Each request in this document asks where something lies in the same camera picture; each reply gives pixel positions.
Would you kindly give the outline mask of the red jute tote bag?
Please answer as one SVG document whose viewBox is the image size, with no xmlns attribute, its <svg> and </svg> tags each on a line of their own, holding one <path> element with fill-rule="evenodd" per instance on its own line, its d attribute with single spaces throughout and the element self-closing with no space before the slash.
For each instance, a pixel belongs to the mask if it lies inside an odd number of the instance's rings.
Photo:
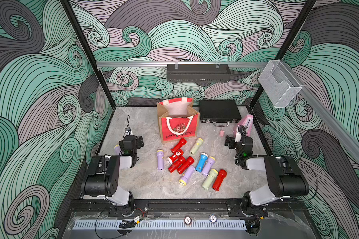
<svg viewBox="0 0 359 239">
<path fill-rule="evenodd" d="M 200 112 L 193 108 L 193 99 L 182 97 L 157 103 L 161 142 L 197 136 Z"/>
</svg>

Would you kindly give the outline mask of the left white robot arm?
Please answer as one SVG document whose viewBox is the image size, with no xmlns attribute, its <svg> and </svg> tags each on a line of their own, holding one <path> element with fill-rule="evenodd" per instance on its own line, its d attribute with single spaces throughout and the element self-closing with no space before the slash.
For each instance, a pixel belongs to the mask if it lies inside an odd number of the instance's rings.
<svg viewBox="0 0 359 239">
<path fill-rule="evenodd" d="M 119 174 L 120 170 L 135 166 L 139 160 L 137 150 L 143 146 L 143 137 L 131 134 L 119 141 L 120 151 L 115 155 L 94 156 L 81 184 L 82 194 L 116 206 L 131 207 L 133 194 L 118 185 Z"/>
</svg>

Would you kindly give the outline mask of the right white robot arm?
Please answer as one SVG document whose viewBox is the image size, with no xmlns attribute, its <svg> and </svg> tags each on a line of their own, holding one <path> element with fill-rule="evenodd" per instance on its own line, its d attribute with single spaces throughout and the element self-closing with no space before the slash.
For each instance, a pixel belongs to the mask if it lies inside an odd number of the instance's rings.
<svg viewBox="0 0 359 239">
<path fill-rule="evenodd" d="M 224 145 L 236 151 L 234 162 L 237 166 L 243 170 L 266 173 L 267 182 L 264 186 L 244 194 L 243 209 L 308 195 L 308 182 L 293 157 L 254 155 L 253 139 L 248 136 L 237 141 L 227 135 Z"/>
</svg>

